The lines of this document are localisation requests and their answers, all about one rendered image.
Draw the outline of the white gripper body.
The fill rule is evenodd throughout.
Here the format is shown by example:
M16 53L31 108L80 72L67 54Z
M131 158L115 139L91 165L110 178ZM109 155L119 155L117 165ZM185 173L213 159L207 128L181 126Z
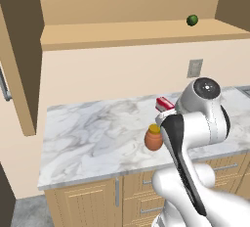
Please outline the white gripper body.
M164 111L162 113L160 113L156 118L155 118L155 122L158 126L161 126L162 122L165 120L165 118L169 115L172 114L176 114L176 110L172 109L172 110L168 110L168 111Z

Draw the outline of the red snack bar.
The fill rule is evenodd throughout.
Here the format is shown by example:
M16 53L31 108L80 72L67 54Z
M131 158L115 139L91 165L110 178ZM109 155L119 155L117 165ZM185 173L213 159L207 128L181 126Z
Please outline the red snack bar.
M155 107L162 113L175 108L175 106L168 101L165 97L158 97L156 99Z

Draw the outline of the brown honey bottle yellow cap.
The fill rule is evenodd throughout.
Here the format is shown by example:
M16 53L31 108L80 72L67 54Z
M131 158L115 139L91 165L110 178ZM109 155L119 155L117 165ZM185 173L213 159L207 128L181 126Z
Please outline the brown honey bottle yellow cap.
M151 151L157 151L162 147L163 140L160 133L160 127L157 124L151 124L145 135L145 145Z

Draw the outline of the light wood drawer front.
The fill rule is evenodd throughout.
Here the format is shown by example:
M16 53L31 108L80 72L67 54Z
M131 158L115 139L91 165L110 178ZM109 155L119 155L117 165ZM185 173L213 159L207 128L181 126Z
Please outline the light wood drawer front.
M123 177L123 198L130 199L145 193L153 193L152 184L143 185L143 180L151 180L154 171L145 171Z
M217 180L242 176L249 163L247 153L222 157L217 159L203 160L202 163L209 164L216 175Z
M161 210L141 214L142 209L163 207L164 199L156 194L133 197L123 201L123 225L139 223L142 220L153 219Z

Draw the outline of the grey hob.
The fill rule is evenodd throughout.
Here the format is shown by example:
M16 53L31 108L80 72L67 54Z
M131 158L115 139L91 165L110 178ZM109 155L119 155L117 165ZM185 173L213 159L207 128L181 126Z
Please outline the grey hob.
M237 86L237 89L250 98L250 86Z

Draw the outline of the green lime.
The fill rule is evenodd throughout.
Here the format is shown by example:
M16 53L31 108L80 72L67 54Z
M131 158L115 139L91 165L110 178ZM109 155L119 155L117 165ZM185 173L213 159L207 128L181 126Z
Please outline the green lime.
M194 26L198 23L198 16L197 15L189 15L187 17L187 24L189 26Z

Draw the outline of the light wood base cabinet door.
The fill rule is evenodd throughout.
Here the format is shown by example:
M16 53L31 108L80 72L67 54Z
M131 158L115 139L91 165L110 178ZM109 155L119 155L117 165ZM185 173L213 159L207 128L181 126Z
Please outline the light wood base cabinet door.
M122 227L122 178L119 207L115 178L45 191L55 227Z

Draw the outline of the dark brown tall cabinet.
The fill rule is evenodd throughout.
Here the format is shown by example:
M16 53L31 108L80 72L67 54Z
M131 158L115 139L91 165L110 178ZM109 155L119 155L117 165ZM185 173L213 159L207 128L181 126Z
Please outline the dark brown tall cabinet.
M0 162L0 227L11 227L16 197Z

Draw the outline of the grey wall outlet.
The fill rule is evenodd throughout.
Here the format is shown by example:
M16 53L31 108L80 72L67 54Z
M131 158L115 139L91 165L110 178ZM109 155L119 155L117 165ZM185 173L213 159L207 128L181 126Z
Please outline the grey wall outlet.
M188 64L187 78L198 77L201 72L202 64L202 59L190 60Z

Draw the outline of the open wooden wall cabinet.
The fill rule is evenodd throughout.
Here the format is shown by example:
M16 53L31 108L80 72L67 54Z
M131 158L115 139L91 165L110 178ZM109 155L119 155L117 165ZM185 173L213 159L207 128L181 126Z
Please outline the open wooden wall cabinet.
M40 0L45 51L250 38L215 19L219 0ZM198 23L187 24L189 15Z

